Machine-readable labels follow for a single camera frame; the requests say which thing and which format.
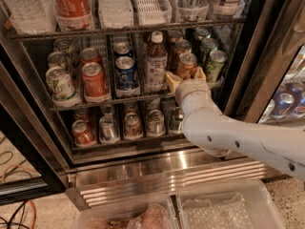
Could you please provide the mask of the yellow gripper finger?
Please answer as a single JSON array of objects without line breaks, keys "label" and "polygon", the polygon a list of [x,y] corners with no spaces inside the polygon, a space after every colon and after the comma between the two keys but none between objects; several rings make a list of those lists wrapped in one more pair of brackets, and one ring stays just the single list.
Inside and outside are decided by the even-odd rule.
[{"label": "yellow gripper finger", "polygon": [[201,67],[196,68],[196,72],[194,74],[194,79],[205,81],[206,80],[206,74],[204,74]]},{"label": "yellow gripper finger", "polygon": [[166,83],[169,87],[169,90],[172,94],[174,94],[177,87],[181,84],[182,79],[179,76],[177,76],[169,71],[166,71],[165,76],[166,76]]}]

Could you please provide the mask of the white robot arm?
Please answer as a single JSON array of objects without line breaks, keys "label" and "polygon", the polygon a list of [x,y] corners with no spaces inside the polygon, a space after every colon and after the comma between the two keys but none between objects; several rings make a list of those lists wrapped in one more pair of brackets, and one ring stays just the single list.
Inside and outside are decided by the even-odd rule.
[{"label": "white robot arm", "polygon": [[214,103],[206,76],[198,70],[184,80],[165,73],[166,83],[182,110],[183,135],[211,156],[227,150],[260,161],[305,181],[305,133],[298,129],[247,123],[224,115]]}]

